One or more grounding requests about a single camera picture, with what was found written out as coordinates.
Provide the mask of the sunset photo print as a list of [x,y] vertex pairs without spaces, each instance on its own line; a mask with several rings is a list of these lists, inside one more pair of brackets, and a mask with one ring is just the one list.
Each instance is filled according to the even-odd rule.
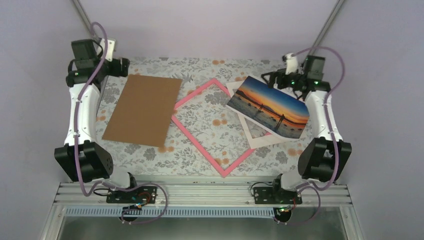
[[304,137],[310,117],[304,102],[281,90],[269,88],[263,80],[253,76],[238,84],[228,87],[232,96],[226,106],[230,110],[280,139]]

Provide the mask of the pink photo frame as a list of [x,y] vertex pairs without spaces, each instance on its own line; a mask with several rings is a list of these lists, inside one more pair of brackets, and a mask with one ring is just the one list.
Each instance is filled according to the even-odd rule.
[[229,99],[227,87],[213,78],[176,102],[171,120],[180,138],[172,146],[181,169],[225,178],[254,153],[238,116],[225,108]]

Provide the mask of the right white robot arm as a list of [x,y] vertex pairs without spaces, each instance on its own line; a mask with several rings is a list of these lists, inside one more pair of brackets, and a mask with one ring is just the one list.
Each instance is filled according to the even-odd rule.
[[301,92],[309,112],[314,138],[298,159],[296,170],[278,175],[272,182],[271,198],[278,204],[297,197],[298,189],[312,186],[318,191],[336,181],[352,152],[352,145],[343,140],[332,110],[331,86],[323,81],[325,58],[308,55],[302,64],[297,56],[283,56],[285,68],[261,74],[268,87],[291,88]]

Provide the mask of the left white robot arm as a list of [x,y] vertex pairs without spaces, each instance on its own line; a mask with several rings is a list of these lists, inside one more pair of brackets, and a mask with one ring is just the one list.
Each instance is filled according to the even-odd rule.
[[54,158],[73,182],[106,185],[131,203],[139,197],[134,176],[114,167],[111,154],[97,141],[96,120],[102,84],[108,77],[126,77],[130,61],[113,57],[116,40],[83,39],[71,42],[74,58],[67,67],[66,85],[71,107],[67,136]]

